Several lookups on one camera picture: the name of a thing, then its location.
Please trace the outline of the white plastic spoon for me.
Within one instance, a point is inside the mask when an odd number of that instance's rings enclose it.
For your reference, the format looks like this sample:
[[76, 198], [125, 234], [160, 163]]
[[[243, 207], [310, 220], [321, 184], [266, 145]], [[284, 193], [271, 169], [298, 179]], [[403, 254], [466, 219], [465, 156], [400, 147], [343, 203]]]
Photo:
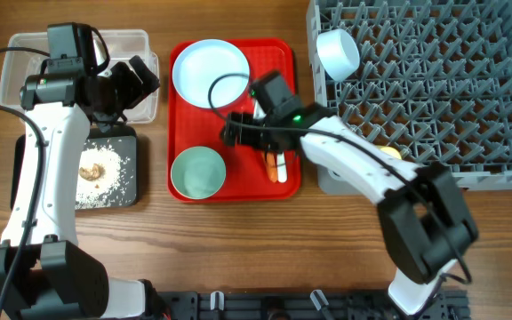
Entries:
[[276, 155], [276, 170], [277, 170], [277, 181], [285, 183], [287, 181], [287, 169], [284, 153]]

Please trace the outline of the light blue plate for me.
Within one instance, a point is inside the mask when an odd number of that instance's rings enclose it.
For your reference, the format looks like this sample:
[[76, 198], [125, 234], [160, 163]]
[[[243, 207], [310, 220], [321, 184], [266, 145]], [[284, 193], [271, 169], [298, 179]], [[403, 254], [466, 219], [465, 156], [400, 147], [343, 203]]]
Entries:
[[205, 39], [187, 46], [172, 68], [172, 82], [184, 101], [198, 108], [210, 108], [208, 92], [213, 82], [211, 102], [222, 108], [237, 100], [248, 85], [250, 66], [246, 56], [232, 43]]

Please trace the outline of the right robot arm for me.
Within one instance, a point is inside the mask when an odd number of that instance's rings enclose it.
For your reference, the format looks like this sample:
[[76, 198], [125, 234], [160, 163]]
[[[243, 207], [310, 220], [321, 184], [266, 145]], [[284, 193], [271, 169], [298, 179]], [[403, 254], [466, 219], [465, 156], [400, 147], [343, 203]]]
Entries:
[[404, 316], [418, 316], [453, 278], [459, 264], [461, 284], [473, 278], [463, 255], [478, 229], [461, 189], [440, 163], [428, 166], [384, 153], [355, 134], [332, 108], [303, 105], [277, 71], [247, 81], [264, 111], [222, 117], [224, 144], [266, 153], [301, 150], [313, 164], [337, 173], [377, 208], [386, 250], [396, 265], [388, 297]]

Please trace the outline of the green bowl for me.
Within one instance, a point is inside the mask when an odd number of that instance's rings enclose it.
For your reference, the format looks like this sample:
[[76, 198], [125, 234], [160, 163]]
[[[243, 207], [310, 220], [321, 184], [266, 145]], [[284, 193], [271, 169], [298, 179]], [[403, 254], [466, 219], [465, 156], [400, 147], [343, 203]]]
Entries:
[[220, 191], [227, 177], [222, 156], [212, 148], [197, 146], [182, 151], [173, 161], [170, 181], [187, 199], [203, 200]]

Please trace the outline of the light blue bowl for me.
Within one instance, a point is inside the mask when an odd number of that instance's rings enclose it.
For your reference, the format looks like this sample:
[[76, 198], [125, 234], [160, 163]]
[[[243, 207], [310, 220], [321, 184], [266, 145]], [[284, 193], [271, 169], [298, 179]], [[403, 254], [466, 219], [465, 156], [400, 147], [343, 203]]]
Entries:
[[361, 59], [354, 38], [344, 29], [334, 29], [317, 37], [316, 48], [325, 72], [334, 81], [344, 81], [355, 73]]

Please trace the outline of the orange carrot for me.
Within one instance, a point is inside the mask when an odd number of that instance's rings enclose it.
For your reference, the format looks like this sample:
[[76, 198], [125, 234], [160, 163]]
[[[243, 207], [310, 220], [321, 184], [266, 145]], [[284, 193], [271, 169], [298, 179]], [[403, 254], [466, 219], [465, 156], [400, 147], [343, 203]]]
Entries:
[[278, 171], [276, 168], [276, 154], [263, 152], [262, 158], [266, 168], [267, 176], [271, 182], [278, 182]]

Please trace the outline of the brown food scrap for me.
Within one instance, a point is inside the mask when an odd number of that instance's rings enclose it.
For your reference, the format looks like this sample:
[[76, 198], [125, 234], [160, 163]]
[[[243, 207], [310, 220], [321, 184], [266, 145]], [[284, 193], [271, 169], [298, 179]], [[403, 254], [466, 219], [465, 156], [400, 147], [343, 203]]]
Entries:
[[80, 167], [78, 170], [79, 176], [87, 181], [95, 181], [99, 179], [104, 173], [104, 169], [100, 164], [93, 164], [92, 167]]

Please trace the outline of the white rice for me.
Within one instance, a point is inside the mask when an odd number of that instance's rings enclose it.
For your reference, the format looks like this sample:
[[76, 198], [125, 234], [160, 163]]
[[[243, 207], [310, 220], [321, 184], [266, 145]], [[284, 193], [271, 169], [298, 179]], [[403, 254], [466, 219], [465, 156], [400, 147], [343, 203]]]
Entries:
[[77, 210], [128, 206], [135, 201], [135, 161], [131, 156], [122, 156], [112, 145], [91, 145], [83, 151], [79, 168], [93, 164], [100, 164], [104, 173], [95, 181], [84, 180], [78, 174]]

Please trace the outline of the yellow plastic cup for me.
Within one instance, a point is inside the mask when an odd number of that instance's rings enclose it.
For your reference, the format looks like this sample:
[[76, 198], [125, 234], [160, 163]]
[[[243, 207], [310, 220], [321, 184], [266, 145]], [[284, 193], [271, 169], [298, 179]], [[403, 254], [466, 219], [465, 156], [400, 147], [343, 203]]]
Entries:
[[389, 146], [379, 146], [379, 150], [384, 152], [387, 155], [390, 155], [390, 156], [396, 158], [396, 159], [402, 159], [400, 152], [395, 148], [392, 148]]

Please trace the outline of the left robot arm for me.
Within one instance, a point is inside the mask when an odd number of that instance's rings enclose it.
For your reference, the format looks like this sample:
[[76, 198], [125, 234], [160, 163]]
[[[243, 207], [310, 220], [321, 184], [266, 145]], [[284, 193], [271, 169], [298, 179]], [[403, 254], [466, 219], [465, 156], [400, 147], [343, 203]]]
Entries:
[[40, 71], [20, 89], [14, 110], [26, 125], [10, 219], [0, 240], [0, 317], [11, 319], [167, 319], [148, 280], [110, 277], [76, 236], [79, 162], [92, 126], [126, 123], [125, 111], [160, 85], [139, 57], [98, 60], [100, 32], [52, 24]]

